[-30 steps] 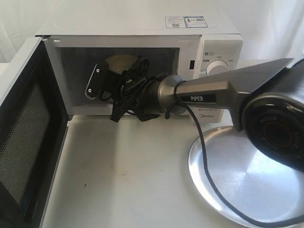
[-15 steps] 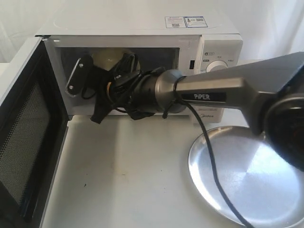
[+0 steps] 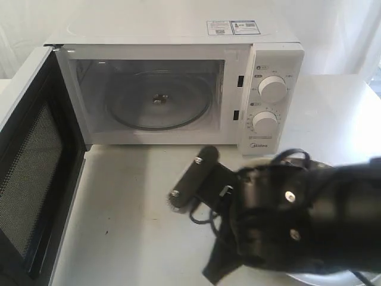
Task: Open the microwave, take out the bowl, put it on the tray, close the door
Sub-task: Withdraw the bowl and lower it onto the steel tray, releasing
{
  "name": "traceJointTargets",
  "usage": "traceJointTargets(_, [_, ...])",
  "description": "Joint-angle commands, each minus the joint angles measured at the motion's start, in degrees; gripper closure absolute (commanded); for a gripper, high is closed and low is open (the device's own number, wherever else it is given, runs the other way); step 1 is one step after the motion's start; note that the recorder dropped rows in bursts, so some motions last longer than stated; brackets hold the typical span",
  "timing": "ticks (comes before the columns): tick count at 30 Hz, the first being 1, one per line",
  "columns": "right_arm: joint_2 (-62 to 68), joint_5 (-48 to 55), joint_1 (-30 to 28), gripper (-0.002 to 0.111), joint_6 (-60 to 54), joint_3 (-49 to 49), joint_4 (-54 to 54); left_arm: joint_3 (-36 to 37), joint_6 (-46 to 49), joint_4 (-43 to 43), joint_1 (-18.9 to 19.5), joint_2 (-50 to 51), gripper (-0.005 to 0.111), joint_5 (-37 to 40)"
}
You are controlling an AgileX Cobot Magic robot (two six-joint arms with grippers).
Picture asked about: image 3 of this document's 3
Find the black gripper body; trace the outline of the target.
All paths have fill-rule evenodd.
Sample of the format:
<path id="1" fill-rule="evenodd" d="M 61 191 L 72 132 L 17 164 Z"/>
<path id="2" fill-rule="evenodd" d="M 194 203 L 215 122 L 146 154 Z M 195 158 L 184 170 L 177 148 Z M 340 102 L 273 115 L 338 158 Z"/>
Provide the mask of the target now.
<path id="1" fill-rule="evenodd" d="M 313 261 L 307 203 L 311 169 L 303 160 L 254 160 L 237 171 L 229 225 L 240 259 Z"/>

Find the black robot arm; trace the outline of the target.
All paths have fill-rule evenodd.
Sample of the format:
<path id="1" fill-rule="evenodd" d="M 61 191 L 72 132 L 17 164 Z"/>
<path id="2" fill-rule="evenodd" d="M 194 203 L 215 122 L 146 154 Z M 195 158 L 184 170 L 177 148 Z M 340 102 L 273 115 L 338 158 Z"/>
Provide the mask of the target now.
<path id="1" fill-rule="evenodd" d="M 380 271 L 380 162 L 326 168 L 272 161 L 235 173 L 203 270 Z"/>

